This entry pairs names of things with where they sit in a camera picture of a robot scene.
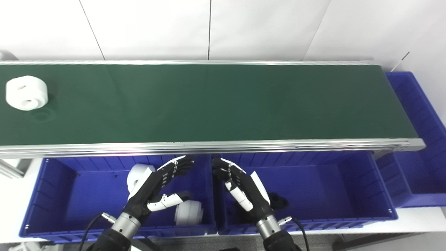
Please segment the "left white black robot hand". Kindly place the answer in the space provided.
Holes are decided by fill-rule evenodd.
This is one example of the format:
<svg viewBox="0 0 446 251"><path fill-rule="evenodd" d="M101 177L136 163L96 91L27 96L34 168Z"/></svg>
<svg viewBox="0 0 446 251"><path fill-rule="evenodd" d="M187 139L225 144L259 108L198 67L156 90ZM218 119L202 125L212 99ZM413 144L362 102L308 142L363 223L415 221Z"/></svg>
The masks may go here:
<svg viewBox="0 0 446 251"><path fill-rule="evenodd" d="M194 156L183 155L173 158L151 173L144 173L129 195L122 213L143 224L152 212L177 206L191 198L191 193L182 191L170 195L160 194L173 178L186 175L193 166Z"/></svg>

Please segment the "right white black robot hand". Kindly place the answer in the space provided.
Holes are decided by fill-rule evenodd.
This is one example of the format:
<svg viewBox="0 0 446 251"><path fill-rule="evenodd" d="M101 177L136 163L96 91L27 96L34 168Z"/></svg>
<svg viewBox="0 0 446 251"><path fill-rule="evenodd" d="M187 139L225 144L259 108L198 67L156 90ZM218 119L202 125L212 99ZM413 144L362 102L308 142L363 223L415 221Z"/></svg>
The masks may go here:
<svg viewBox="0 0 446 251"><path fill-rule="evenodd" d="M212 159L213 174L222 181L227 191L249 215L256 226L273 216L269 196L259 176L247 174L239 165L223 158Z"/></svg>

